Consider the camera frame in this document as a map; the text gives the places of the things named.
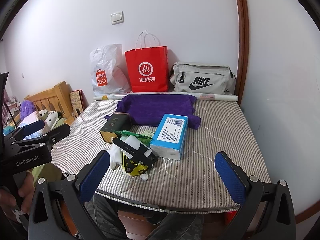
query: bag zipper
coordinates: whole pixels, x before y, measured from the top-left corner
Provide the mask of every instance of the bag zipper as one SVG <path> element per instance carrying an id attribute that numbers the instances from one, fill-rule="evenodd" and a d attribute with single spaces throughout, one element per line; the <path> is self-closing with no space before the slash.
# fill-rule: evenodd
<path id="1" fill-rule="evenodd" d="M 226 66 L 199 66 L 199 65 L 179 63 L 179 64 L 173 64 L 172 68 L 173 68 L 175 65 L 187 65 L 187 66 L 192 66 L 192 67 L 226 67 Z M 234 78 L 231 69 L 230 69 L 229 67 L 226 67 L 226 68 L 229 69 L 231 78 Z"/>
<path id="2" fill-rule="evenodd" d="M 184 73 L 185 73 L 185 71 L 181 72 L 181 76 L 180 76 L 180 78 L 178 80 L 178 83 L 183 83 L 184 82 L 184 77 L 183 77 Z"/>

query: miniso bag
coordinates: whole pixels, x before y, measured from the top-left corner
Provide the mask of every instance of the miniso bag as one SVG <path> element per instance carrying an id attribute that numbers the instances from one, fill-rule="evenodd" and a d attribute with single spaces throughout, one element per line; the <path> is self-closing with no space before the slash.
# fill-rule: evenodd
<path id="1" fill-rule="evenodd" d="M 130 92 L 128 80 L 118 67 L 121 59 L 121 44 L 103 46 L 90 53 L 91 82 L 95 96 Z"/>
<path id="2" fill-rule="evenodd" d="M 143 33 L 147 33 L 149 37 L 150 48 L 137 49 L 137 42 Z M 152 47 L 150 36 L 147 31 L 140 33 L 137 42 L 135 49 L 126 51 L 124 53 L 125 60 L 127 61 L 128 74 L 132 92 L 167 91 L 169 85 L 167 47 Z"/>
<path id="3" fill-rule="evenodd" d="M 228 66 L 176 62 L 170 82 L 175 92 L 229 94 L 235 75 Z"/>

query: nike logo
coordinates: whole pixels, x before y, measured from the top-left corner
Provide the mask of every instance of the nike logo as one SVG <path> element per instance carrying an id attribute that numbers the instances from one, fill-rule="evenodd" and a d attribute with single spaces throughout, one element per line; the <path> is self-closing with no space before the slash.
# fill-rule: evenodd
<path id="1" fill-rule="evenodd" d="M 208 84 L 209 81 L 210 81 L 210 78 L 195 77 L 195 80 L 190 83 L 189 88 L 190 88 L 191 90 L 197 90 L 197 89 L 204 88 L 204 87 L 208 87 L 208 86 L 211 86 L 211 85 L 214 85 L 214 84 L 215 84 L 215 83 L 213 83 L 213 84 Z"/>

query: barcode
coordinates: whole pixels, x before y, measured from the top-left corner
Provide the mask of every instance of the barcode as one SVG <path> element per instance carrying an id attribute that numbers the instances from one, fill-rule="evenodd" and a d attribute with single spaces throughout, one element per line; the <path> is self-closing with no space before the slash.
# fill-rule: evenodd
<path id="1" fill-rule="evenodd" d="M 182 120 L 175 120 L 174 121 L 174 125 L 181 126 L 182 125 Z"/>

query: white plastic bag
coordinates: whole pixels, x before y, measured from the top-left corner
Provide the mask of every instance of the white plastic bag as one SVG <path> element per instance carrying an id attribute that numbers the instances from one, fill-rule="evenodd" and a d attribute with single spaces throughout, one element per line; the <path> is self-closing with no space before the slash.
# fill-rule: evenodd
<path id="1" fill-rule="evenodd" d="M 91 81 L 95 96 L 130 92 L 128 80 L 118 67 L 121 58 L 121 44 L 103 46 L 90 53 Z"/>

